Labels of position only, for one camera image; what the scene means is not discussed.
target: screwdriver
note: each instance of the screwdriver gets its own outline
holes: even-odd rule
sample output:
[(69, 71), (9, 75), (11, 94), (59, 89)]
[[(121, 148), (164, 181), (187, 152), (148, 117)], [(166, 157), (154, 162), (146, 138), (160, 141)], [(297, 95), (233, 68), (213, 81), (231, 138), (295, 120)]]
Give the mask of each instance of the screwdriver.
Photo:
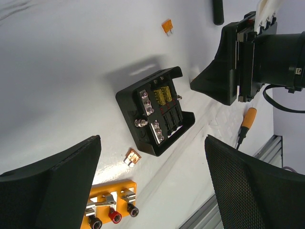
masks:
[(238, 144), (236, 149), (239, 149), (239, 146), (241, 145), (241, 143), (243, 142), (244, 138), (246, 138), (246, 134), (248, 133), (248, 131), (250, 130), (255, 116), (256, 116), (256, 112), (257, 110), (253, 107), (249, 108), (246, 115), (244, 116), (244, 120), (242, 123), (242, 126), (240, 128), (240, 133), (238, 135)]

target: orange handle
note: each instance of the orange handle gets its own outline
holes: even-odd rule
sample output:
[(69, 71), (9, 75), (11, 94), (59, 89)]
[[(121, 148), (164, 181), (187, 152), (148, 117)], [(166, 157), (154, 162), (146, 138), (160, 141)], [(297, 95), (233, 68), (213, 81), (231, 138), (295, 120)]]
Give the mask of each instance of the orange handle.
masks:
[(253, 122), (254, 122), (256, 112), (257, 112), (257, 110), (255, 108), (253, 108), (253, 107), (249, 108), (246, 115), (244, 116), (242, 126), (247, 127), (248, 129), (250, 129)]

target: black knob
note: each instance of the black knob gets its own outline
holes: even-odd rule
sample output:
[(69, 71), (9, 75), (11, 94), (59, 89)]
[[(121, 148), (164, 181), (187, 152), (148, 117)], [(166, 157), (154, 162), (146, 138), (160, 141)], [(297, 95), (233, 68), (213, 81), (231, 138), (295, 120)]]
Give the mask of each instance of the black knob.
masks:
[(129, 215), (133, 218), (137, 217), (139, 214), (139, 209), (131, 203), (127, 204), (127, 211), (129, 212)]
[(100, 229), (103, 225), (102, 221), (95, 216), (89, 216), (89, 224), (91, 229)]

